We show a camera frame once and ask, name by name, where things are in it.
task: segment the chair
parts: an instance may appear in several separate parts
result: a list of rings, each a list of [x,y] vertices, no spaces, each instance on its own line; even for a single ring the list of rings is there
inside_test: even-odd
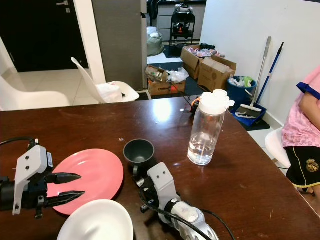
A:
[[[270,132],[265,137],[266,149],[286,168],[290,168],[291,163],[289,161],[286,150],[282,147],[282,127]]]
[[[83,76],[85,85],[88,88],[88,90],[89,90],[90,94],[92,95],[92,97],[95,100],[97,100],[99,103],[105,104],[106,102],[100,96],[100,94],[99,94],[99,92],[97,90],[97,87],[95,85],[95,82],[93,81],[91,76],[87,73],[87,71],[80,65],[80,63],[74,57],[71,58],[71,61],[80,70],[80,72],[81,72],[81,74]],[[120,88],[122,94],[124,94],[124,96],[122,97],[121,103],[131,102],[131,101],[137,100],[140,97],[139,94],[125,82],[115,81],[115,82],[113,82],[113,84],[118,86]]]
[[[171,27],[170,27],[170,47],[172,46],[172,38],[183,37],[191,38],[191,45],[194,39],[196,17],[190,12],[175,12],[171,17]],[[174,32],[174,24],[193,24],[192,30],[187,32]]]
[[[24,92],[13,88],[0,76],[0,111],[45,109],[71,106],[68,98],[57,91]]]

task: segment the gray door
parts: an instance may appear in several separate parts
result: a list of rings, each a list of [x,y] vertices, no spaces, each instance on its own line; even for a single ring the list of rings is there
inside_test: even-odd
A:
[[[105,78],[143,88],[139,0],[92,0]]]

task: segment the white bowl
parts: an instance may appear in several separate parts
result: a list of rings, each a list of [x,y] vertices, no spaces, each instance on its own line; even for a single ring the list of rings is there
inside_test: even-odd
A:
[[[91,201],[62,226],[57,240],[132,240],[134,227],[127,210],[116,201]]]

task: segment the gray cup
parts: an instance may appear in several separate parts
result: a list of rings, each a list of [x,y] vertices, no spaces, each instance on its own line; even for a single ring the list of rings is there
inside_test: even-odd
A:
[[[128,142],[123,149],[123,155],[133,167],[133,176],[142,170],[148,170],[155,165],[155,148],[145,139],[134,139]]]

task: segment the pink shirt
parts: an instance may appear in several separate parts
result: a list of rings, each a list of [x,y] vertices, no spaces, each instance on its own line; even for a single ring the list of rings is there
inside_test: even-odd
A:
[[[320,66],[309,74],[297,87],[302,91],[295,100],[282,130],[283,147],[313,146],[320,148],[320,130],[304,115],[299,103],[305,92],[318,99],[320,108]]]

